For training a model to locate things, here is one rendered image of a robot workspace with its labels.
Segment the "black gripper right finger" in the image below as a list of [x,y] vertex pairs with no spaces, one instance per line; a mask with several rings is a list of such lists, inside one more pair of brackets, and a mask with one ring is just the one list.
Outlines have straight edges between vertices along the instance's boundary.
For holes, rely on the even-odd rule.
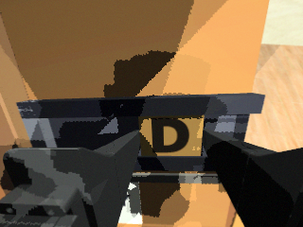
[[202,143],[243,227],[297,227],[303,148],[276,152],[209,129]]

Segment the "white paper ticket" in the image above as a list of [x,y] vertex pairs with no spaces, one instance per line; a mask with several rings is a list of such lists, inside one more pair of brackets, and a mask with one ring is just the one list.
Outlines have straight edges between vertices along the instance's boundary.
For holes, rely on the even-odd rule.
[[139,183],[130,183],[118,223],[142,224]]

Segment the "tan letter tile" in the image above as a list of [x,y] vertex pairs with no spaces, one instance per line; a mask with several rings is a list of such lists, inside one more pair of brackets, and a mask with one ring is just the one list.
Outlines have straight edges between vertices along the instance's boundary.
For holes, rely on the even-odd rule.
[[238,213],[236,214],[236,216],[234,218],[232,227],[243,227],[243,225],[241,223],[241,218]]

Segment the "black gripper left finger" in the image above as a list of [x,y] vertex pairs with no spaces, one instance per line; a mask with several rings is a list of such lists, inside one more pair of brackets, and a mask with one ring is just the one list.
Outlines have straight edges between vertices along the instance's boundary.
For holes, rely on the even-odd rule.
[[90,227],[117,227],[140,147],[139,130],[95,150],[13,148],[3,163],[14,186],[73,185]]

